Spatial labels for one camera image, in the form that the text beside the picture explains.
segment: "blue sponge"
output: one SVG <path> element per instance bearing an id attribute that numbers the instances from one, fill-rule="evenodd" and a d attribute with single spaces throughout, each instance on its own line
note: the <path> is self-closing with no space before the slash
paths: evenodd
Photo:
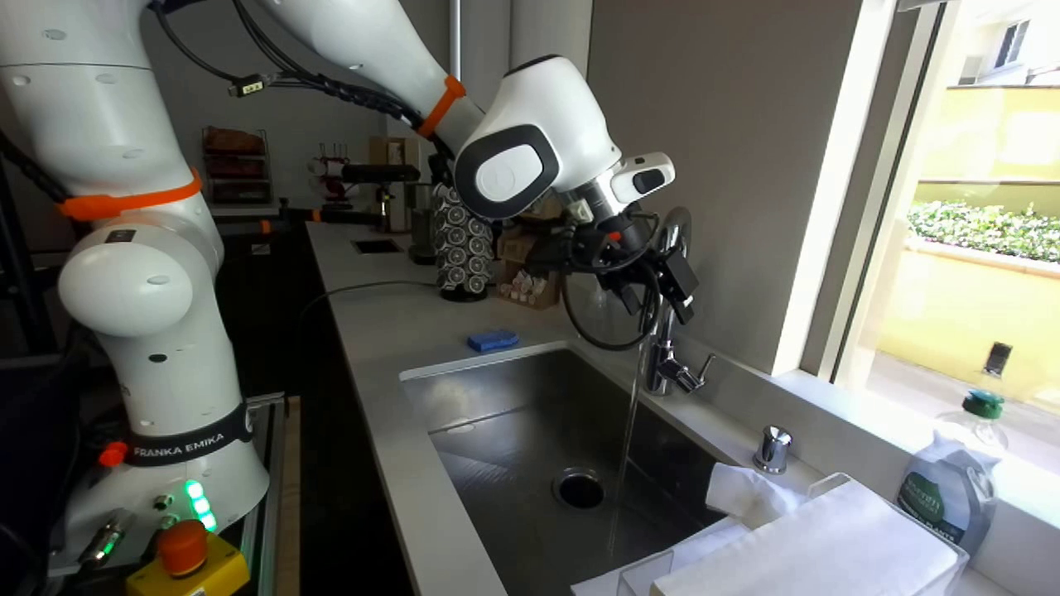
<path id="1" fill-rule="evenodd" d="M 519 339 L 513 330 L 481 330 L 481 334 L 466 334 L 466 347 L 476 350 L 476 353 L 487 353 L 487 350 L 507 350 L 519 343 Z"/>

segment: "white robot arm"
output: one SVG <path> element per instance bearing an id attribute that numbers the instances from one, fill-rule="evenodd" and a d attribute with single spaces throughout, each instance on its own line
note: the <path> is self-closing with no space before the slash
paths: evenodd
<path id="1" fill-rule="evenodd" d="M 222 239 L 139 41 L 146 6 L 0 2 L 0 86 L 34 159 L 75 194 L 65 213 L 93 223 L 59 275 L 59 297 L 107 347 L 131 432 L 127 457 L 74 492 L 53 574 L 112 552 L 136 558 L 162 524 L 181 517 L 225 530 L 267 490 L 212 291 Z M 447 141 L 453 184 L 485 218 L 510 218 L 558 187 L 576 223 L 616 223 L 676 174 L 664 151 L 623 159 L 586 78 L 564 57 L 507 74 L 481 111 L 398 0 L 264 6 L 319 57 L 417 109 L 417 133 Z"/>

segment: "sink drain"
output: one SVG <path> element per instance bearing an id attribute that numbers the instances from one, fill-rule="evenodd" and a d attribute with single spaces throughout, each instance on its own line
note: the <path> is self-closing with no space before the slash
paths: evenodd
<path id="1" fill-rule="evenodd" d="M 576 509 L 593 509 L 602 503 L 602 483 L 589 471 L 566 466 L 564 477 L 558 481 L 558 496 L 560 503 L 571 503 Z"/>

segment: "cabinet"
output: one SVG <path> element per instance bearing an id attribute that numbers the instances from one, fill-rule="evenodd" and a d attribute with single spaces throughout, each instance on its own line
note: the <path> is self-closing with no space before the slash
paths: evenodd
<path id="1" fill-rule="evenodd" d="M 264 135 L 210 127 L 202 135 L 202 194 L 210 205 L 267 205 L 267 145 Z"/>

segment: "faucet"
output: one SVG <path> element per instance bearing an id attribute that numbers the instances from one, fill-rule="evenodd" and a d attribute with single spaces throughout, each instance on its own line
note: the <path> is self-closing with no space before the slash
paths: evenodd
<path id="1" fill-rule="evenodd" d="M 692 239 L 692 216 L 689 208 L 669 208 L 655 240 L 655 281 L 658 281 L 658 311 L 645 343 L 645 388 L 651 394 L 669 394 L 669 384 L 681 388 L 687 394 L 707 384 L 707 363 L 692 372 L 676 353 L 676 323 L 692 321 L 696 301 L 696 275 L 689 267 L 689 239 Z"/>

